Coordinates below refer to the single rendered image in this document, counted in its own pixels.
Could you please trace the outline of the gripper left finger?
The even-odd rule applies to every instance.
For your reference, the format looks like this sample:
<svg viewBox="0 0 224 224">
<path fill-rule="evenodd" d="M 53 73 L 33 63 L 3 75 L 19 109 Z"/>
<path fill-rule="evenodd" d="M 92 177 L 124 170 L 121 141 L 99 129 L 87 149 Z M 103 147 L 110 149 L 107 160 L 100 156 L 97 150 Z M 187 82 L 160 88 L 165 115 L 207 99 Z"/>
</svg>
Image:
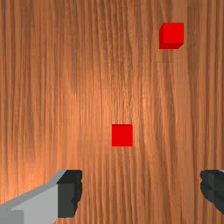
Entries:
<svg viewBox="0 0 224 224">
<path fill-rule="evenodd" d="M 73 218 L 82 195 L 82 171 L 61 170 L 44 185 L 0 205 L 0 224 L 54 224 Z"/>
</svg>

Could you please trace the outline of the red cube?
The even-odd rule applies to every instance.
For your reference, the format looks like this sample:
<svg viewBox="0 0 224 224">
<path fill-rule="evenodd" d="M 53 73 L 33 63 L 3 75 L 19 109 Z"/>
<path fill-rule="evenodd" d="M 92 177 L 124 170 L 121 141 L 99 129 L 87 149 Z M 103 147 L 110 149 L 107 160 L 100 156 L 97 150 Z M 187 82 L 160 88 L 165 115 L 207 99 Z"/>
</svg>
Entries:
<svg viewBox="0 0 224 224">
<path fill-rule="evenodd" d="M 112 125 L 112 146 L 131 147 L 133 145 L 133 127 L 131 124 Z"/>
<path fill-rule="evenodd" d="M 159 29 L 160 49 L 179 49 L 184 44 L 183 23 L 163 23 Z"/>
</svg>

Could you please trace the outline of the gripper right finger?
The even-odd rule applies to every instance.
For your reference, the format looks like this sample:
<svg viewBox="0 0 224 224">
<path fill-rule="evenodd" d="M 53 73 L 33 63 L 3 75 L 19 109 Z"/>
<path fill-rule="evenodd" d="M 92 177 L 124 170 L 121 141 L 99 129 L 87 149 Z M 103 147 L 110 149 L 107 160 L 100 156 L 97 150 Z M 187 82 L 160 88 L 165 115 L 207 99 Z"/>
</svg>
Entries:
<svg viewBox="0 0 224 224">
<path fill-rule="evenodd" d="M 203 170 L 200 178 L 203 196 L 224 215 L 224 170 Z"/>
</svg>

